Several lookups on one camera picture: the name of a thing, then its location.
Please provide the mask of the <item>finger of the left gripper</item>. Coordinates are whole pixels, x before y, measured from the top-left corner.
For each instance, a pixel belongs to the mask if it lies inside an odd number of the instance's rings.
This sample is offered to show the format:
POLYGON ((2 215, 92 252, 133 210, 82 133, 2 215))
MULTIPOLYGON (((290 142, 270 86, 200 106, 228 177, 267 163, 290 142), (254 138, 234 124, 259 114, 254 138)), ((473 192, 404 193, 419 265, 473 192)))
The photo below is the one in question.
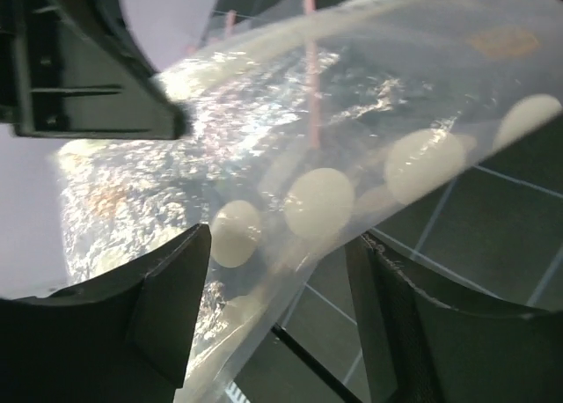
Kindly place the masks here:
POLYGON ((120 0, 1 0, 1 121, 14 135, 177 139, 166 97, 120 0))

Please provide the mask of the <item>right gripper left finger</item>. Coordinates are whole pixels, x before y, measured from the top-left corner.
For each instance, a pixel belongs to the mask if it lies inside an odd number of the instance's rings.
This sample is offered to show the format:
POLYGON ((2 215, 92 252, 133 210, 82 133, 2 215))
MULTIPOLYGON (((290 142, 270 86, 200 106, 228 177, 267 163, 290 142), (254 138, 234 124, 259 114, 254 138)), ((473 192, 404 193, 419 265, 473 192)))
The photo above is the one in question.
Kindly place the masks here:
POLYGON ((4 402, 170 402, 184 384, 211 235, 159 248, 48 297, 1 303, 4 402))

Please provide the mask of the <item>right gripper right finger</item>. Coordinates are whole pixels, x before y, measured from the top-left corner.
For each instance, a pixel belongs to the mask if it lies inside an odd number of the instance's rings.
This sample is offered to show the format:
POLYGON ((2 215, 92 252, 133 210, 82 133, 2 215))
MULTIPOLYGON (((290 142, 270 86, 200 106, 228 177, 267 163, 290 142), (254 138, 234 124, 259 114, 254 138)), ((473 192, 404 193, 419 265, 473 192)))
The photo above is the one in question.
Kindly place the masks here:
POLYGON ((345 252, 372 401, 561 401, 560 311, 469 289, 370 234, 345 252))

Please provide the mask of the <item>white dotted zip bag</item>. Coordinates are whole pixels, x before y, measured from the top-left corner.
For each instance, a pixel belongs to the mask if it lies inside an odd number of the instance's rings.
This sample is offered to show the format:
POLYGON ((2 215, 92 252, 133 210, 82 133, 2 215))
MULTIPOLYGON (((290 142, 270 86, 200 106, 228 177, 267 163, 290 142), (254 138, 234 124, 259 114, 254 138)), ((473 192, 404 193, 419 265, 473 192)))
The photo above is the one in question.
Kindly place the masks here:
POLYGON ((53 155, 74 284, 210 228, 178 402, 220 401, 322 259, 364 234, 383 241, 379 224, 562 117, 562 0, 347 0, 313 16, 301 1, 157 76, 192 113, 189 136, 53 155), (288 22, 318 47, 317 149, 304 47, 201 86, 255 30, 288 22))

